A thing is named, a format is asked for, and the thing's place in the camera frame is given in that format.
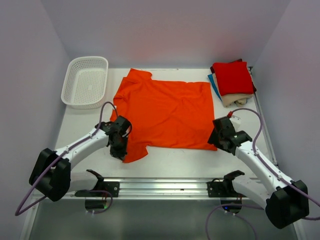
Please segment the orange t shirt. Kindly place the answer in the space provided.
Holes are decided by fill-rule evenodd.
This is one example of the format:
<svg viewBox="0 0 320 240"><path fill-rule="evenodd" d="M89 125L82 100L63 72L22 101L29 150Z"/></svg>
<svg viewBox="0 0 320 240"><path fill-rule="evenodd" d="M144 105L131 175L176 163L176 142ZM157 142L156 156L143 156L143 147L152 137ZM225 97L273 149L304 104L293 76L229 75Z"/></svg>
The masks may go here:
<svg viewBox="0 0 320 240"><path fill-rule="evenodd" d="M147 156L147 147L217 150L208 143L215 118L208 82L155 80L151 72L132 68L113 104L111 121L121 115L133 127L125 163Z"/></svg>

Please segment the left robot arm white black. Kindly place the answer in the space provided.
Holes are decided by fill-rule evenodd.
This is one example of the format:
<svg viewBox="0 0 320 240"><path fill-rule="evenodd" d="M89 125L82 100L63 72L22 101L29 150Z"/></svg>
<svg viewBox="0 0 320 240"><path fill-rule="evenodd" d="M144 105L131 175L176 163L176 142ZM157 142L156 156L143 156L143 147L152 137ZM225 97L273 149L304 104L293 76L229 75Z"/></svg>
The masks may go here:
<svg viewBox="0 0 320 240"><path fill-rule="evenodd" d="M91 132L70 145L56 150L42 150L30 175L29 184L53 202L69 192L103 196L107 187L100 174L91 169L72 173L72 169L104 147L110 148L112 157L124 161L131 130L131 122L120 115L115 121L98 123Z"/></svg>

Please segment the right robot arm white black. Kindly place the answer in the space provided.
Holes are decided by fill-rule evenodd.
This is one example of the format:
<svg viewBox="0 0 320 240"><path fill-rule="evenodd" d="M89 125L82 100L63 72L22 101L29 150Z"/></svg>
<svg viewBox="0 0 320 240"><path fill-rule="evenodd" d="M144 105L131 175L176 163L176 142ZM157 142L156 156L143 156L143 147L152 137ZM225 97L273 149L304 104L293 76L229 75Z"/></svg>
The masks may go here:
<svg viewBox="0 0 320 240"><path fill-rule="evenodd" d="M307 217L310 213L308 188L301 181L293 181L277 169L254 145L243 130L236 131L229 117L213 120L208 143L241 160L259 179L251 180L236 170L223 177L222 189L227 196L243 195L262 209L278 229Z"/></svg>

